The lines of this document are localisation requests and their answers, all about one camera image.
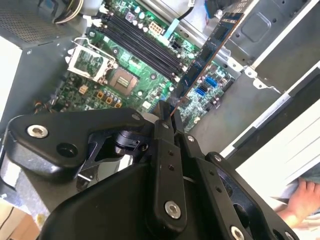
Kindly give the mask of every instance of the motherboard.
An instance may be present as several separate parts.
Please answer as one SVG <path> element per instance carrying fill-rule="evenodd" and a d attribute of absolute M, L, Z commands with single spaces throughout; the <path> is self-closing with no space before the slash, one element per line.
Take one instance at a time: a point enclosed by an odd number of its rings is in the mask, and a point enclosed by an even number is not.
<path fill-rule="evenodd" d="M 103 25 L 93 26 L 73 50 L 53 111 L 133 108 L 150 113 L 170 97 L 199 54 L 179 32 L 165 37 L 169 26 L 137 2 L 104 4 Z M 186 132 L 219 107 L 233 81 L 215 62 L 207 66 L 178 107 Z"/>

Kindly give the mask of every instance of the finger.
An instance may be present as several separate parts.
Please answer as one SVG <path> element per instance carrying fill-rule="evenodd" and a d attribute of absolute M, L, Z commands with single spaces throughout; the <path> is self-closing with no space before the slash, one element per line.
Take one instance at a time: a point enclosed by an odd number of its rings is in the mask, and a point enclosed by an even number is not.
<path fill-rule="evenodd" d="M 313 181 L 308 181 L 306 183 L 306 190 L 308 192 L 314 192 L 315 191 L 315 186 L 316 186 L 316 184 Z"/>
<path fill-rule="evenodd" d="M 300 190 L 307 189 L 307 182 L 302 177 L 299 177 L 299 187 L 298 188 Z"/>
<path fill-rule="evenodd" d="M 320 197 L 320 184 L 314 186 L 314 193 Z"/>

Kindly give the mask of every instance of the silver screw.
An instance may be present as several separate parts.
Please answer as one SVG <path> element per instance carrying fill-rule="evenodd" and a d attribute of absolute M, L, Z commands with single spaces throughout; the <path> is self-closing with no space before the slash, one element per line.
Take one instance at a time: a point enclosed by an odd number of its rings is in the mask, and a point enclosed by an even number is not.
<path fill-rule="evenodd" d="M 168 124 L 166 124 L 166 123 L 162 123 L 162 126 L 164 126 L 166 129 L 169 129 L 169 126 L 168 126 Z"/>
<path fill-rule="evenodd" d="M 221 161 L 222 161 L 221 157 L 219 157 L 218 155 L 215 155 L 214 158 L 215 158 L 215 160 L 217 160 L 218 162 L 221 162 Z"/>
<path fill-rule="evenodd" d="M 165 212 L 173 219 L 181 217 L 180 207 L 174 201 L 167 201 L 164 205 Z"/>
<path fill-rule="evenodd" d="M 188 136 L 188 140 L 189 140 L 190 142 L 194 142 L 194 141 L 195 141 L 195 139 L 194 139 L 193 136 Z"/>
<path fill-rule="evenodd" d="M 285 235 L 287 236 L 288 239 L 295 240 L 294 237 L 289 232 L 286 231 Z"/>
<path fill-rule="evenodd" d="M 137 114 L 132 114 L 132 117 L 135 119 L 135 120 L 140 120 L 140 117 L 137 115 Z"/>
<path fill-rule="evenodd" d="M 31 125 L 27 128 L 26 132 L 34 138 L 43 139 L 48 136 L 48 130 L 41 125 Z"/>
<path fill-rule="evenodd" d="M 231 234 L 235 240 L 245 240 L 244 234 L 236 226 L 231 227 Z"/>

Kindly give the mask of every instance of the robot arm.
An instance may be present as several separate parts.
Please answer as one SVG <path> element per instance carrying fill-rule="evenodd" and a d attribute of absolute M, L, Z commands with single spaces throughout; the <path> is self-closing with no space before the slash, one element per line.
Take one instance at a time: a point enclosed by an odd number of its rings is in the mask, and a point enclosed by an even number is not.
<path fill-rule="evenodd" d="M 36 219 L 39 240 L 298 240 L 221 155 L 204 156 L 179 111 L 170 116 L 160 101 L 153 114 L 114 108 L 10 121 L 2 189 Z M 133 164 L 77 192 L 80 171 L 123 155 Z"/>

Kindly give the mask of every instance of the blue sata port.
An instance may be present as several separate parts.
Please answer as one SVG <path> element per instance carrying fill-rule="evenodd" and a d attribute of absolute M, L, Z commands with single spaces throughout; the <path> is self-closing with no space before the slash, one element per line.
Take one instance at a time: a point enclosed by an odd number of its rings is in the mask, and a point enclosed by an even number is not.
<path fill-rule="evenodd" d="M 216 88 L 218 83 L 211 77 L 207 76 L 204 80 L 207 84 L 211 85 L 212 87 Z"/>
<path fill-rule="evenodd" d="M 199 95 L 204 96 L 206 93 L 204 91 L 202 91 L 200 88 L 197 88 L 195 90 Z"/>

